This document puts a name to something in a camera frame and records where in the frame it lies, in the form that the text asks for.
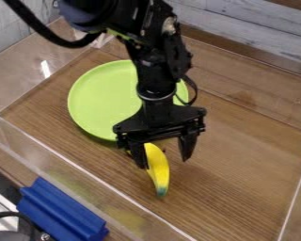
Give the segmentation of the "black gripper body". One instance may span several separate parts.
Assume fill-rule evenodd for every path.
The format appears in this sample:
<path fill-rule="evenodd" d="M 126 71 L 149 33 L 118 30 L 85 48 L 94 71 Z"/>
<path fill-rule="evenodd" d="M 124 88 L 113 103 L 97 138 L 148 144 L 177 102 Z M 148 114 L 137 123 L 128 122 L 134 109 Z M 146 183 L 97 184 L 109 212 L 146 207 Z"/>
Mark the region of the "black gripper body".
<path fill-rule="evenodd" d="M 204 131 L 204 108 L 194 106 L 169 105 L 142 107 L 138 112 L 113 126 L 117 145 L 128 147 L 129 141 L 152 142 L 180 137 L 194 130 L 198 135 Z"/>

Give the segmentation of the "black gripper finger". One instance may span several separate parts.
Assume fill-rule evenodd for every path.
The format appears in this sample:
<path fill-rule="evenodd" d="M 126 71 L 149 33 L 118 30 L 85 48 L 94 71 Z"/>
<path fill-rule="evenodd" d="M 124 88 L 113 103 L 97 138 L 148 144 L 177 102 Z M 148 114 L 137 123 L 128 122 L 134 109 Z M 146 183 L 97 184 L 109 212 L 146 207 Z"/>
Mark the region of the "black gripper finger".
<path fill-rule="evenodd" d="M 197 144 L 197 136 L 198 132 L 190 130 L 189 132 L 182 133 L 178 137 L 178 148 L 184 162 L 190 158 L 192 153 L 194 151 L 194 147 Z"/>
<path fill-rule="evenodd" d="M 129 141 L 128 142 L 128 150 L 132 155 L 132 158 L 141 169 L 148 169 L 148 159 L 145 153 L 144 142 L 140 141 Z"/>

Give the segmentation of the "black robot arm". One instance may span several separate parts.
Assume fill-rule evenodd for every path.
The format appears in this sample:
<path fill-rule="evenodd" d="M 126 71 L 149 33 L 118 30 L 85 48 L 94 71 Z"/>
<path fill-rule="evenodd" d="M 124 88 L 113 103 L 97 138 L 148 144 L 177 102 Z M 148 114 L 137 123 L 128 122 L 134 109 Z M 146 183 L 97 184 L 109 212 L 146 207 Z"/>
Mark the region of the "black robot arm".
<path fill-rule="evenodd" d="M 178 140 L 182 160 L 194 151 L 204 131 L 205 109 L 185 101 L 177 93 L 186 76 L 192 53 L 182 42 L 181 25 L 172 6 L 164 0 L 56 0 L 68 24 L 85 33 L 74 41 L 62 39 L 38 20 L 21 0 L 2 0 L 32 30 L 65 48 L 82 48 L 105 32 L 125 45 L 137 71 L 137 95 L 141 108 L 114 125 L 117 145 L 130 152 L 137 166 L 149 167 L 144 144 L 168 138 Z"/>

